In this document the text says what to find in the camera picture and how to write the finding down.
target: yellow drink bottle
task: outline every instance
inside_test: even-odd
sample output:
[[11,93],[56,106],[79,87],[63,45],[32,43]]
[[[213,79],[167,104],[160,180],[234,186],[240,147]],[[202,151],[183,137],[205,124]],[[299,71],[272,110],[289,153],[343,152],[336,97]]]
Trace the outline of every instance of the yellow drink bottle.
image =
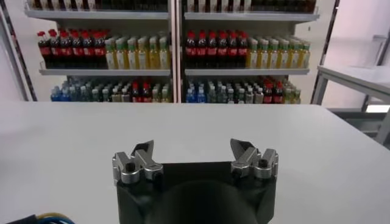
[[276,68],[280,68],[280,69],[287,68],[288,44],[289,41],[281,40],[281,45],[278,53],[278,61],[276,62]]

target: white shelf board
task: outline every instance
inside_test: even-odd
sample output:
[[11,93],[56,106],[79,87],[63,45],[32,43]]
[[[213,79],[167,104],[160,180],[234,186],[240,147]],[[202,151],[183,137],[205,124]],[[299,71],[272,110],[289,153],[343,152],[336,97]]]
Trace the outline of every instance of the white shelf board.
[[309,69],[186,69],[187,76],[307,75]]
[[41,69],[42,75],[69,76],[169,76],[170,70]]
[[168,12],[131,12],[131,11],[49,11],[25,9],[30,18],[62,19],[168,19]]
[[309,22],[319,18],[318,14],[309,13],[198,13],[186,12],[185,19],[188,20],[243,20],[243,21],[297,21]]

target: red label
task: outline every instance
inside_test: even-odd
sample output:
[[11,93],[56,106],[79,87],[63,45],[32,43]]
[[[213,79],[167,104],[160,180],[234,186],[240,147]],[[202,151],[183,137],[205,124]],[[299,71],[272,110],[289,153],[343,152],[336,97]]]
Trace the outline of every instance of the red label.
[[204,55],[206,55],[206,48],[198,48],[198,49],[196,49],[196,54],[197,54],[198,56],[204,56]]
[[61,49],[61,54],[65,56],[70,56],[73,54],[72,49],[70,47],[67,48],[62,48]]
[[237,55],[237,48],[230,48],[228,51],[229,56],[236,56]]
[[226,53],[227,53],[227,49],[226,48],[219,48],[218,49],[218,55],[225,56]]
[[73,53],[76,56],[83,56],[84,50],[82,48],[73,48]]
[[97,56],[105,55],[105,49],[104,48],[95,48],[95,55],[97,55]]
[[240,56],[244,56],[244,55],[246,55],[247,54],[247,49],[245,48],[245,49],[238,49],[238,55],[240,55]]
[[264,96],[263,102],[264,103],[272,103],[272,96]]
[[282,103],[283,97],[282,96],[274,96],[274,103]]
[[84,54],[86,56],[94,56],[95,50],[93,48],[84,48]]
[[51,55],[50,47],[40,47],[39,50],[41,50],[43,56]]
[[207,55],[214,56],[216,54],[217,54],[217,48],[216,47],[207,49]]
[[52,48],[52,49],[51,49],[51,52],[52,52],[53,55],[55,55],[55,56],[61,55],[61,50],[60,50],[59,48]]

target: table leg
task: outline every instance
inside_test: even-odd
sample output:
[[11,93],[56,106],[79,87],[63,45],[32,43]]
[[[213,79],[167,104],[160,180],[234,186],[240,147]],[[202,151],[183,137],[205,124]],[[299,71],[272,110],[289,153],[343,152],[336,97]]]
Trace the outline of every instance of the table leg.
[[379,132],[375,140],[383,144],[385,143],[386,138],[389,136],[389,133],[390,133],[390,109],[388,110],[388,113],[386,114],[386,117],[379,128]]
[[324,99],[325,90],[327,88],[328,80],[320,73],[318,77],[318,83],[316,91],[314,92],[314,98],[312,104],[321,105]]

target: white wall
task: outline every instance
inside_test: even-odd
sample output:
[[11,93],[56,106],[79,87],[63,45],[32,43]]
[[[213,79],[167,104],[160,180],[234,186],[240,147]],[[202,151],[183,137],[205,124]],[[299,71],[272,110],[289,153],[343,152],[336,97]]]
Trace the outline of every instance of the white wall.
[[28,18],[24,14],[24,0],[5,0],[24,61],[26,62],[38,101],[50,101],[51,89],[60,85],[64,77],[42,76],[38,70],[43,61],[37,45],[37,32],[56,29],[55,22]]

